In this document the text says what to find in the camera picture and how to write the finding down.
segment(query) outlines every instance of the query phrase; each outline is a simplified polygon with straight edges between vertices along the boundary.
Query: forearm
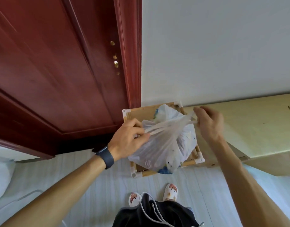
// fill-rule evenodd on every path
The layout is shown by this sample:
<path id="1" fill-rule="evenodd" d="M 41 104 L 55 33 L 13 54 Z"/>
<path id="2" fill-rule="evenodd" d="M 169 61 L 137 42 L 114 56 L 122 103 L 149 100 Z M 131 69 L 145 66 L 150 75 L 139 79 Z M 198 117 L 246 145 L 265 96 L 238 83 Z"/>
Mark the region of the forearm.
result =
<path id="1" fill-rule="evenodd" d="M 105 162 L 100 157 L 92 157 L 38 196 L 1 227 L 59 226 L 71 207 L 105 167 Z"/>
<path id="2" fill-rule="evenodd" d="M 211 142 L 244 227 L 290 226 L 290 220 L 271 200 L 225 140 Z"/>

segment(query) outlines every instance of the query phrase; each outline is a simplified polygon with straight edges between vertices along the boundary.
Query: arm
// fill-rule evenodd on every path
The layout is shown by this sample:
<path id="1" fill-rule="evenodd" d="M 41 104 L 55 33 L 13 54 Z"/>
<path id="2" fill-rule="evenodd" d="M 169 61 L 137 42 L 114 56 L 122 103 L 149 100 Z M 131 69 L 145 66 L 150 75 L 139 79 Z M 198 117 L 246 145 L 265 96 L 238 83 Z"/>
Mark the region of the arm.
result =
<path id="1" fill-rule="evenodd" d="M 195 107 L 198 125 L 221 167 L 244 227 L 290 227 L 290 220 L 243 167 L 223 137 L 224 119 L 209 107 Z"/>
<path id="2" fill-rule="evenodd" d="M 108 149 L 114 161 L 131 155 L 148 141 L 149 134 L 144 134 L 143 128 L 134 126 L 142 126 L 142 124 L 136 119 L 125 122 L 109 142 Z M 135 134 L 142 136 L 134 139 Z M 71 207 L 82 197 L 105 167 L 105 162 L 101 157 L 93 156 L 4 222 L 1 227 L 60 225 Z"/>

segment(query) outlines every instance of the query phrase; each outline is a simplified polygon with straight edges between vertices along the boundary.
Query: person's left hand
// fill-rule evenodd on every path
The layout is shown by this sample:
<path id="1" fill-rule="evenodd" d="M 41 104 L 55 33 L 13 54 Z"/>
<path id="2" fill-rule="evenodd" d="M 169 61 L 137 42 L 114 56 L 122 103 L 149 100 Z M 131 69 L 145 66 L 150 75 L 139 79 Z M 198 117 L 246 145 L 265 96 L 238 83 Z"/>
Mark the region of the person's left hand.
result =
<path id="1" fill-rule="evenodd" d="M 114 161 L 117 161 L 121 158 L 132 155 L 149 140 L 149 137 L 149 133 L 144 133 L 142 123 L 134 118 L 123 123 L 123 125 L 113 135 L 107 147 L 112 154 Z"/>

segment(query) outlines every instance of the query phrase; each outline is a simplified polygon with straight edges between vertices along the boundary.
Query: hand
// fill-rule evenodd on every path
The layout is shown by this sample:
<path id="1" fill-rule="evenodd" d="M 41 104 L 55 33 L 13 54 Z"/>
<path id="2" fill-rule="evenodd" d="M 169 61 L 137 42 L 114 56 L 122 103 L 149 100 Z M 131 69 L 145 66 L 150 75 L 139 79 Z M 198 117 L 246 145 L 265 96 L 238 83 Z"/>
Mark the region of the hand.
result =
<path id="1" fill-rule="evenodd" d="M 198 117 L 201 135 L 208 144 L 224 140 L 224 117 L 219 111 L 207 106 L 194 107 L 193 111 Z"/>
<path id="2" fill-rule="evenodd" d="M 135 153 L 137 149 L 148 141 L 149 137 L 149 133 L 144 134 L 142 123 L 134 118 L 123 123 L 113 135 L 107 147 L 114 161 L 117 161 Z"/>

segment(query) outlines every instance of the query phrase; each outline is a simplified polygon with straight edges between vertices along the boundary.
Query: person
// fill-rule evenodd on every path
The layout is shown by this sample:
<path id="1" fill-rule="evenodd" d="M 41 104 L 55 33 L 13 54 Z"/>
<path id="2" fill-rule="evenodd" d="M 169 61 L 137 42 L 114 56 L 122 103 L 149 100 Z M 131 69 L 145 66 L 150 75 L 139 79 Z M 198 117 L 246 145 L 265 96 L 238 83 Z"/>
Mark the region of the person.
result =
<path id="1" fill-rule="evenodd" d="M 223 136 L 224 119 L 221 113 L 210 107 L 195 107 L 201 135 L 209 144 L 225 176 L 232 199 L 244 227 L 290 227 L 290 220 L 269 198 L 255 179 L 243 167 Z M 114 134 L 108 150 L 114 161 L 133 154 L 149 139 L 137 120 L 125 122 Z M 81 198 L 96 177 L 106 168 L 102 157 L 95 155 L 85 164 L 50 187 L 14 216 L 2 227 L 53 227 L 59 226 L 71 207 Z M 132 193 L 130 208 L 122 208 L 114 226 L 199 226 L 192 212 L 176 202 L 178 188 L 167 185 L 164 202 L 149 201 L 148 194 Z M 164 225 L 156 222 L 165 220 Z"/>

